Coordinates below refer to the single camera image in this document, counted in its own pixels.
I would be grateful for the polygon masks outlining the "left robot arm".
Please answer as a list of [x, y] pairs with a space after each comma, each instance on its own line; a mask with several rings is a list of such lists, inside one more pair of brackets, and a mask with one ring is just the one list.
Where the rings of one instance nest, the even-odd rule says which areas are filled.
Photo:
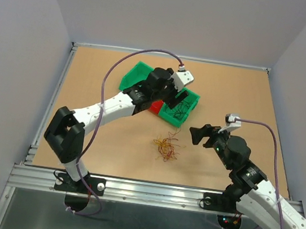
[[69, 175], [68, 184], [74, 191], [87, 188], [89, 171], [81, 161], [84, 137], [96, 135], [100, 126], [122, 117], [136, 115], [162, 100], [173, 109], [187, 96], [185, 87], [193, 83], [190, 71], [155, 68], [146, 79], [122, 90], [114, 97], [85, 108], [56, 111], [44, 133], [44, 139], [55, 152]]

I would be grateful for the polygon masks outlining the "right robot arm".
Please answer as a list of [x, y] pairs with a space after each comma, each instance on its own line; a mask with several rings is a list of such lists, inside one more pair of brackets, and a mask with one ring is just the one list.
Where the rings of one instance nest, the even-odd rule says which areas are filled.
[[246, 141], [219, 126], [191, 127], [194, 145], [206, 137], [205, 148], [212, 148], [230, 172], [231, 184], [221, 196], [225, 210], [236, 211], [253, 220], [262, 229], [306, 229], [306, 218], [281, 195], [272, 182], [251, 160]]

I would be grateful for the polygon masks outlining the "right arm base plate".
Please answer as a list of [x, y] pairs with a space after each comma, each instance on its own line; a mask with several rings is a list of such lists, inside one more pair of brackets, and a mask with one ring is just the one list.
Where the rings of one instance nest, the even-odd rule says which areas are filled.
[[213, 212], [240, 213], [236, 209], [236, 202], [223, 194], [205, 192], [199, 201], [199, 206], [204, 210]]

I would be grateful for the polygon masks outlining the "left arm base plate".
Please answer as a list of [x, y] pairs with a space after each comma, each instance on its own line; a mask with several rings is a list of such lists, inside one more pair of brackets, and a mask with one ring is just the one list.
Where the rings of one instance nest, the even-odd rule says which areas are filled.
[[[57, 191], [91, 194], [81, 180], [74, 182], [66, 172], [53, 172], [55, 177], [54, 189]], [[90, 176], [85, 182], [97, 196], [103, 196], [106, 187], [106, 179]]]

